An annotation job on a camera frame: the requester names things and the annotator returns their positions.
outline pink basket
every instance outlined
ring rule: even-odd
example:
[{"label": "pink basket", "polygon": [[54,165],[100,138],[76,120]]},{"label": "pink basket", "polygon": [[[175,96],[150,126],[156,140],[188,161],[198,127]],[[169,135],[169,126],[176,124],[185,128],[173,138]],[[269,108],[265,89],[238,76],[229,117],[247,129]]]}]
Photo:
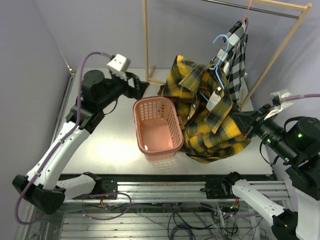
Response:
[{"label": "pink basket", "polygon": [[133,114],[138,147],[146,159],[168,159],[182,147],[184,137],[169,98],[143,98],[134,104]]}]

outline black and white checkered shirt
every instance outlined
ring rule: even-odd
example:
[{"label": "black and white checkered shirt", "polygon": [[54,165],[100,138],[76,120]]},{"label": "black and white checkered shirt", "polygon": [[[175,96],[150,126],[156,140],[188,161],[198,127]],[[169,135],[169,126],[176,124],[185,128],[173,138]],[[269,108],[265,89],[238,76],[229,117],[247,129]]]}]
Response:
[{"label": "black and white checkered shirt", "polygon": [[227,49],[227,40],[210,63],[216,63],[221,59],[220,67],[228,80],[229,93],[235,104],[239,104],[239,91],[241,81],[245,78],[246,46],[248,40],[248,19],[238,21],[226,34],[229,37],[229,49]]}]

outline clothing rack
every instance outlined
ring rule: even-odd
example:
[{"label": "clothing rack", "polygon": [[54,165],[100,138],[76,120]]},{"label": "clothing rack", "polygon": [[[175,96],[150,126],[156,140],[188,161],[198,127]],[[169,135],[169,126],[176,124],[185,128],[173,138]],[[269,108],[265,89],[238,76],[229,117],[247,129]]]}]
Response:
[{"label": "clothing rack", "polygon": [[[234,7],[234,8],[240,8],[240,9],[247,9],[247,6],[240,5],[240,4],[235,4],[235,3],[229,3],[229,2],[223,2],[223,1],[218,1],[218,0],[202,0],[204,2],[209,2],[213,4],[219,4],[219,5],[225,5],[229,7]],[[265,13],[265,14],[270,14],[270,15],[276,15],[276,16],[281,16],[285,18],[291,18],[291,19],[296,19],[295,23],[283,39],[282,43],[279,45],[277,50],[274,52],[273,56],[271,57],[270,61],[266,65],[265,69],[255,82],[253,88],[250,90],[250,92],[246,95],[244,99],[241,99],[240,103],[240,109],[241,107],[247,102],[247,100],[252,96],[252,94],[255,92],[255,90],[258,88],[262,80],[265,78],[267,75],[268,71],[272,67],[272,65],[275,63],[281,52],[284,50],[298,27],[301,25],[301,23],[304,21],[305,17],[308,15],[309,11],[312,8],[312,4],[308,3],[307,5],[299,5],[299,4],[292,4],[292,3],[287,3],[287,2],[282,2],[282,1],[275,1],[275,0],[253,0],[253,3],[256,4],[261,4],[264,6],[271,6],[271,7],[276,7],[280,9],[287,9],[287,10],[293,10],[297,11],[300,14],[299,15],[292,15],[292,14],[285,14],[282,12],[277,12],[277,11],[270,11],[270,10],[265,10],[262,8],[250,8],[249,10],[259,12],[259,13]],[[150,84],[154,85],[163,85],[164,83],[152,78],[152,75],[156,69],[156,66],[152,66],[151,71],[149,72],[149,54],[148,54],[148,15],[147,15],[147,0],[142,0],[142,12],[143,12],[143,25],[144,25],[144,60],[145,60],[145,80],[149,82]]]}]

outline white table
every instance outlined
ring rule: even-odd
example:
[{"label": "white table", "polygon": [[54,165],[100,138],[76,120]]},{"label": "white table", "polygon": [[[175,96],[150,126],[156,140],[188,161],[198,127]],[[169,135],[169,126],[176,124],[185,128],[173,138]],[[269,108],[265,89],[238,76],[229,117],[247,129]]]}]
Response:
[{"label": "white table", "polygon": [[[85,68],[84,72],[92,69],[102,71],[106,78],[110,78],[107,68]],[[129,69],[143,81],[144,69]],[[156,69],[153,78],[166,81],[169,69]],[[65,118],[76,102],[79,84],[79,71],[66,101],[66,108],[62,114]],[[245,94],[248,92],[245,82],[242,83]],[[144,97],[156,96],[158,86],[150,85]],[[244,175],[271,175],[271,167],[262,159],[259,153],[260,139],[254,138],[249,146],[240,153],[210,164],[199,163],[182,152],[178,152],[170,159],[150,162],[140,152],[133,116],[135,99],[120,96],[114,112],[105,116],[91,136],[78,148],[63,170],[63,174],[81,174],[92,172],[94,174],[136,174],[136,175],[226,175],[237,171]],[[104,112],[109,112],[114,104],[109,105]],[[252,111],[250,101],[243,108]],[[263,146],[262,154],[268,158],[266,148]]]}]

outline metal rod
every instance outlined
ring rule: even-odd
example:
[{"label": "metal rod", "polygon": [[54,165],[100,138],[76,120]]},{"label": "metal rod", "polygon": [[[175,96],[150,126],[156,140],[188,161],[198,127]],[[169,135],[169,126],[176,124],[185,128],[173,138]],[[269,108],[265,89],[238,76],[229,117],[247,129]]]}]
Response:
[{"label": "metal rod", "polygon": [[[216,0],[201,0],[201,1],[214,3],[214,4],[221,4],[221,5],[235,7],[235,8],[239,8],[239,9],[247,9],[248,8],[247,6],[234,4],[234,3],[223,2],[223,1],[216,1]],[[254,12],[277,15],[277,16],[290,18],[290,19],[298,19],[299,18],[299,16],[296,16],[296,15],[285,14],[285,13],[276,12],[276,11],[269,11],[269,10],[264,10],[264,9],[260,9],[260,8],[254,8],[254,7],[250,7],[250,10],[254,11]]]}]

